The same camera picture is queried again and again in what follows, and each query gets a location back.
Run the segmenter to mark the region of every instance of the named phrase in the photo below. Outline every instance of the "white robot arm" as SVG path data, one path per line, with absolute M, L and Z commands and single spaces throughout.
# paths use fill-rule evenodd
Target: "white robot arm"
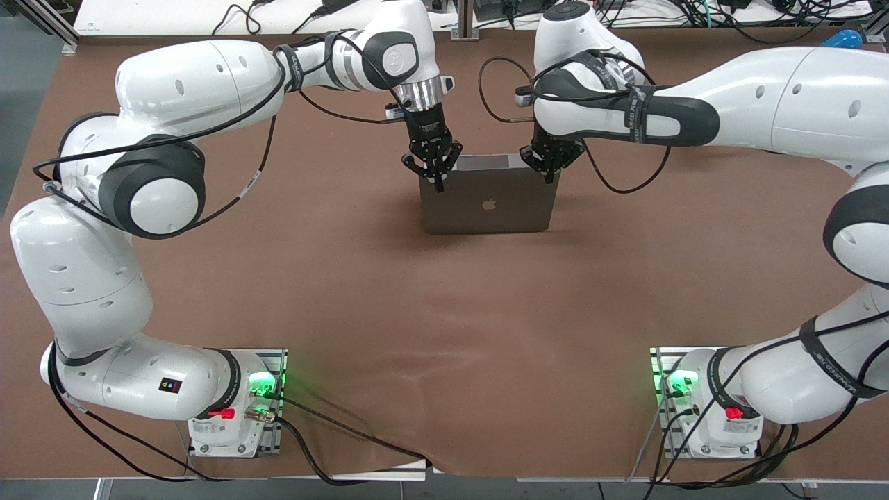
M 256 355 L 142 334 L 153 303 L 132 235 L 170 238 L 199 220 L 204 155 L 197 136 L 256 124 L 277 113 L 285 91 L 315 85 L 394 89 L 410 149 L 426 165 L 416 172 L 431 181 L 440 183 L 460 153 L 442 111 L 453 81 L 439 75 L 420 0 L 384 1 L 365 29 L 296 48 L 270 52 L 253 42 L 212 40 L 124 61 L 115 80 L 119 113 L 78 119 L 62 138 L 55 180 L 45 184 L 57 196 L 12 218 L 13 249 L 55 333 L 41 360 L 45 382 L 54 363 L 61 387 L 76 399 L 149 418 L 192 419 L 192 438 L 206 445 L 196 447 L 205 455 L 253 456 L 268 409 L 258 396 L 274 379 Z M 178 141 L 182 136 L 194 138 Z M 148 143 L 163 145 L 133 147 Z M 196 424 L 207 422 L 220 425 Z
M 882 314 L 889 311 L 889 56 L 774 48 L 671 87 L 644 85 L 628 71 L 627 59 L 641 67 L 638 51 L 614 42 L 585 4 L 562 4 L 544 14 L 534 46 L 538 129 L 523 150 L 529 165 L 537 162 L 542 171 L 567 166 L 565 158 L 573 161 L 582 151 L 579 140 L 597 137 L 766 149 L 820 158 L 855 177 L 834 206 L 823 240 L 830 255 L 867 284 L 784 337 L 685 356 L 670 379 L 671 390 L 684 394 L 677 411 L 700 413 L 714 399 L 718 403 L 699 422 L 697 415 L 680 420 L 685 431 L 692 423 L 697 428 L 688 440 L 692 456 L 743 457 L 739 450 L 755 447 L 762 417 L 809 422 L 840 411 L 852 398 L 862 402 L 889 389 L 889 357 L 877 356 L 866 382 L 856 380 L 865 360 L 889 341 Z M 553 150 L 576 155 L 547 163 Z M 816 334 L 832 327 L 840 328 Z M 767 346 L 724 387 L 745 358 Z

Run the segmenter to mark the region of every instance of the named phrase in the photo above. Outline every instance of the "gray floor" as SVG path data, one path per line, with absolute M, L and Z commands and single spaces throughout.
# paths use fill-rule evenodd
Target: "gray floor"
M 0 216 L 61 57 L 61 46 L 59 38 L 46 35 L 22 16 L 0 17 Z
M 61 41 L 45 35 L 21 17 L 0 17 L 0 214 L 6 207 L 12 184 L 28 145 L 37 111 L 61 57 Z M 3 423 L 10 428 L 10 423 Z M 103 453 L 101 449 L 85 453 Z M 595 483 L 518 483 L 511 479 L 456 478 L 428 475 L 422 483 L 371 483 L 352 488 L 333 488 L 317 480 L 243 480 L 221 484 L 192 482 L 169 484 L 151 480 L 117 480 L 114 500 L 235 500 L 235 499 L 591 499 L 599 498 Z M 3 480 L 0 500 L 86 500 L 92 498 L 95 480 Z M 604 484 L 607 500 L 637 500 L 644 485 Z M 889 487 L 821 485 L 828 500 L 877 500 L 889 498 Z M 686 492 L 657 488 L 652 500 L 793 500 L 775 484 L 756 484 L 720 491 Z

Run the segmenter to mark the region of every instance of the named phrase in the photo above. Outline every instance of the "brown table surface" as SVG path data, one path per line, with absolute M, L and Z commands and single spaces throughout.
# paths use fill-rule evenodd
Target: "brown table surface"
M 762 36 L 787 36 L 770 29 Z M 815 44 L 833 31 L 804 40 Z M 729 30 L 623 30 L 659 84 L 677 84 L 754 45 Z M 279 40 L 263 39 L 274 44 Z M 65 128 L 116 110 L 113 75 L 125 58 L 170 41 L 81 45 L 64 57 L 31 138 L 4 224 L 41 196 L 28 167 L 53 156 Z M 474 44 L 439 38 L 438 64 L 457 78 L 445 109 L 467 154 L 515 152 L 529 124 L 490 119 L 477 70 L 501 54 L 532 66 L 533 33 L 489 33 Z M 514 109 L 521 76 L 491 66 L 487 92 Z M 381 117 L 386 94 L 308 92 L 338 111 Z M 208 213 L 259 162 L 267 127 L 202 141 Z M 724 345 L 784 335 L 860 283 L 821 244 L 824 220 L 851 179 L 817 160 L 742 149 L 675 149 L 662 177 L 632 196 L 605 190 L 585 158 L 559 186 L 543 233 L 431 237 L 420 225 L 417 179 L 398 159 L 403 125 L 322 115 L 297 95 L 281 109 L 268 167 L 243 202 L 166 241 L 135 241 L 155 309 L 146 333 L 178 343 L 288 348 L 288 375 L 331 403 L 307 403 L 469 476 L 622 477 L 655 409 L 648 349 Z M 592 141 L 612 182 L 633 185 L 661 149 Z M 52 330 L 2 231 L 0 477 L 135 475 L 56 407 L 37 364 Z M 889 480 L 886 399 L 855 410 L 783 478 Z M 173 424 L 99 408 L 175 455 Z M 404 463 L 294 410 L 330 472 Z M 804 426 L 804 437 L 823 423 Z M 151 471 L 182 470 L 100 431 Z M 639 474 L 650 473 L 649 453 Z M 252 461 L 199 460 L 228 477 L 308 473 L 295 443 Z M 713 479 L 736 464 L 682 463 L 673 479 Z

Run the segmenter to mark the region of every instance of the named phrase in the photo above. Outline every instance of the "silver laptop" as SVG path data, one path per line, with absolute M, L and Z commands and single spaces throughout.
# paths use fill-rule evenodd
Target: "silver laptop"
M 444 192 L 420 179 L 423 226 L 429 234 L 543 231 L 556 201 L 551 184 L 518 154 L 461 156 L 444 180 Z

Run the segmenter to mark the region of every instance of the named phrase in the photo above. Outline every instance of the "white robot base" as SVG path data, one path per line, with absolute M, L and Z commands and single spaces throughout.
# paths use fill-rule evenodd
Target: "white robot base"
M 764 419 L 738 417 L 714 402 L 710 410 L 691 432 L 683 449 L 679 449 L 699 414 L 713 400 L 707 383 L 707 367 L 715 348 L 654 347 L 650 349 L 655 393 L 658 398 L 661 431 L 666 431 L 672 418 L 685 410 L 693 414 L 680 416 L 666 431 L 662 453 L 667 458 L 754 460 L 759 455 Z M 684 396 L 666 398 L 665 393 L 682 392 Z
M 222 415 L 188 421 L 192 456 L 259 458 L 281 450 L 280 401 L 251 395 L 252 392 L 284 393 L 287 349 L 231 349 L 241 365 L 242 390 Z

